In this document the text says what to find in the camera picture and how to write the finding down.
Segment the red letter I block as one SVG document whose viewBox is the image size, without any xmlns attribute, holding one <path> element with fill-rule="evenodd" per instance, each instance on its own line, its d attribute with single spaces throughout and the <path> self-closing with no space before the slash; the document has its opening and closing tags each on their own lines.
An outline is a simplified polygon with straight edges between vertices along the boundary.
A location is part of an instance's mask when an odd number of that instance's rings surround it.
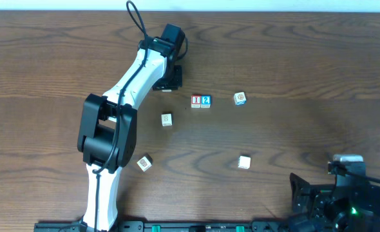
<svg viewBox="0 0 380 232">
<path fill-rule="evenodd" d="M 191 107 L 192 108 L 200 108 L 201 107 L 201 96 L 200 95 L 192 95 L 191 96 Z"/>
</svg>

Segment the blue number 2 block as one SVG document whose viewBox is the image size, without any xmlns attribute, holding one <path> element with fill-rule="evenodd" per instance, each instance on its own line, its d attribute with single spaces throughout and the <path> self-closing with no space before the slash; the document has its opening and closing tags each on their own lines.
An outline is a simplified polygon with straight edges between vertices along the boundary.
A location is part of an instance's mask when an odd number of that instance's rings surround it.
<svg viewBox="0 0 380 232">
<path fill-rule="evenodd" d="M 201 108 L 210 108 L 211 107 L 211 96 L 203 95 L 201 96 Z"/>
</svg>

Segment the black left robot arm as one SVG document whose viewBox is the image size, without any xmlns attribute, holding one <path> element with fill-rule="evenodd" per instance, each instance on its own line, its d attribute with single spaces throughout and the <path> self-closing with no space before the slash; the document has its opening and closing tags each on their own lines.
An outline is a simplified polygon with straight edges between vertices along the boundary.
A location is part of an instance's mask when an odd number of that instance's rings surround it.
<svg viewBox="0 0 380 232">
<path fill-rule="evenodd" d="M 133 64 L 114 87 L 84 101 L 77 149 L 86 163 L 89 188 L 81 231 L 115 229 L 119 181 L 137 143 L 139 106 L 150 90 L 182 86 L 182 68 L 176 62 L 186 43 L 184 31 L 167 24 L 160 37 L 139 42 Z"/>
</svg>

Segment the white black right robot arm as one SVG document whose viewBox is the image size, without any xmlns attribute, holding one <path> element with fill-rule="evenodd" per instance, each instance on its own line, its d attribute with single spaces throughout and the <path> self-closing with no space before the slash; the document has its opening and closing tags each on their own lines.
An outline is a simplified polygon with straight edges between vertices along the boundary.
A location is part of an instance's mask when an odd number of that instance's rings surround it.
<svg viewBox="0 0 380 232">
<path fill-rule="evenodd" d="M 334 184 L 311 184 L 290 174 L 292 210 L 287 231 L 380 231 L 380 179 L 364 162 L 328 163 Z"/>
</svg>

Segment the white block near right arm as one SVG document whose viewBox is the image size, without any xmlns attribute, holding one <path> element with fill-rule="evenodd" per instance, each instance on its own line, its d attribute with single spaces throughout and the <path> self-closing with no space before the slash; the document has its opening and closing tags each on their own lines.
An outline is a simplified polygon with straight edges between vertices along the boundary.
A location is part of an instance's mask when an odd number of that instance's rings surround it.
<svg viewBox="0 0 380 232">
<path fill-rule="evenodd" d="M 238 158 L 238 168 L 249 169 L 251 166 L 251 158 L 248 156 L 241 155 Z"/>
</svg>

